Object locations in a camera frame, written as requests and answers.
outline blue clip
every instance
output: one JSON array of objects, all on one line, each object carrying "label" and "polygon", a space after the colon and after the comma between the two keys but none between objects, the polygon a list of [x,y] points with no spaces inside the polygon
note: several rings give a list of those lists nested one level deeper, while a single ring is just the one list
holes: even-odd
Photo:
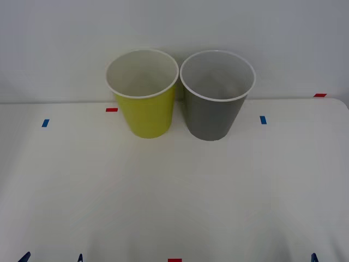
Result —
[{"label": "blue clip", "polygon": [[315,253],[313,253],[313,254],[311,255],[311,262],[318,262],[317,256],[316,256]]},{"label": "blue clip", "polygon": [[18,262],[28,262],[28,259],[31,257],[31,253],[28,252],[25,254]]}]

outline red tape marker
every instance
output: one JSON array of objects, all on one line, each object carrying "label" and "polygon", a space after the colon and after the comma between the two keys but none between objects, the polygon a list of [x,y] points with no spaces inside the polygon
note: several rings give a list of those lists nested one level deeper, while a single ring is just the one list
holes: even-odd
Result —
[{"label": "red tape marker", "polygon": [[320,93],[318,93],[318,94],[315,94],[314,95],[314,97],[325,97],[327,94],[320,94]]},{"label": "red tape marker", "polygon": [[105,111],[106,112],[117,112],[118,108],[107,108]]}]

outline yellow paper cup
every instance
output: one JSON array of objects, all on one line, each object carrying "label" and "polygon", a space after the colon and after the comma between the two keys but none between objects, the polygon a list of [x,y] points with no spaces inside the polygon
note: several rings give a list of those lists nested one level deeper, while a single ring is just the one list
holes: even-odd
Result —
[{"label": "yellow paper cup", "polygon": [[107,69],[107,82],[132,132],[141,138],[164,134],[172,122],[178,64],[158,50],[135,50]]}]

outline gray paper cup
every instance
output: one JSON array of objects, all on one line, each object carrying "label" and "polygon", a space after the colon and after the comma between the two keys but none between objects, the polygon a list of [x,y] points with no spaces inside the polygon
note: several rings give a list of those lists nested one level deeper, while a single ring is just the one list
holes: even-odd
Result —
[{"label": "gray paper cup", "polygon": [[253,67],[234,53],[209,50],[188,57],[179,74],[190,132],[207,141],[225,137],[255,84]]}]

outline tape marker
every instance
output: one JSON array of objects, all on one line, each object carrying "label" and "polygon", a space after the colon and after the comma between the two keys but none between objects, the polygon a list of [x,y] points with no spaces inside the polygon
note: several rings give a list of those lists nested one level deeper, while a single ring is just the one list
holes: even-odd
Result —
[{"label": "tape marker", "polygon": [[106,112],[117,112],[118,108],[107,108],[105,111]]},{"label": "tape marker", "polygon": [[41,127],[47,127],[48,123],[49,123],[49,119],[45,119]]},{"label": "tape marker", "polygon": [[327,94],[320,94],[320,93],[318,93],[318,94],[315,94],[314,95],[314,97],[325,97]]},{"label": "tape marker", "polygon": [[265,116],[260,116],[260,119],[262,124],[267,124],[267,120]]}]

